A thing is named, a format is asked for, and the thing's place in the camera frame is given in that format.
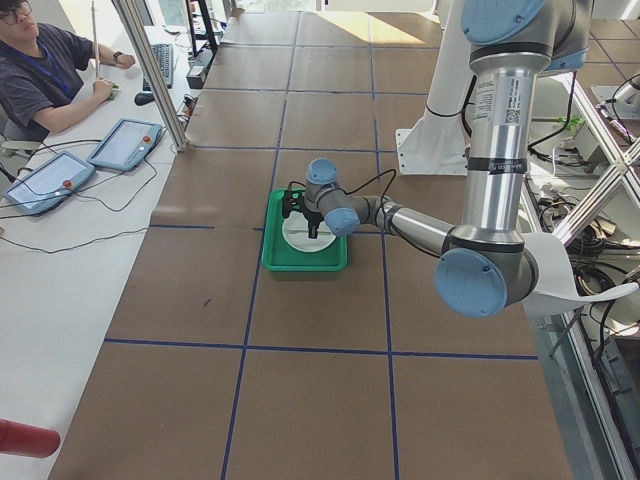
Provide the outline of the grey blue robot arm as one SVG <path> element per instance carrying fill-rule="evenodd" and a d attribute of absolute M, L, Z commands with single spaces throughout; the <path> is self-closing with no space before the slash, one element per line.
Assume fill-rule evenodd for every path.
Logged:
<path fill-rule="evenodd" d="M 328 159 L 314 160 L 306 187 L 289 209 L 300 211 L 315 237 L 320 223 L 343 237 L 363 224 L 397 235 L 438 258 L 435 286 L 467 317 L 493 316 L 522 303 L 531 316 L 583 306 L 562 243 L 517 231 L 527 170 L 534 89 L 540 76 L 580 68 L 588 50 L 589 1 L 457 1 L 445 24 L 437 75 L 453 99 L 435 93 L 438 114 L 464 107 L 475 91 L 463 215 L 457 225 L 391 201 L 354 196 L 337 182 Z"/>

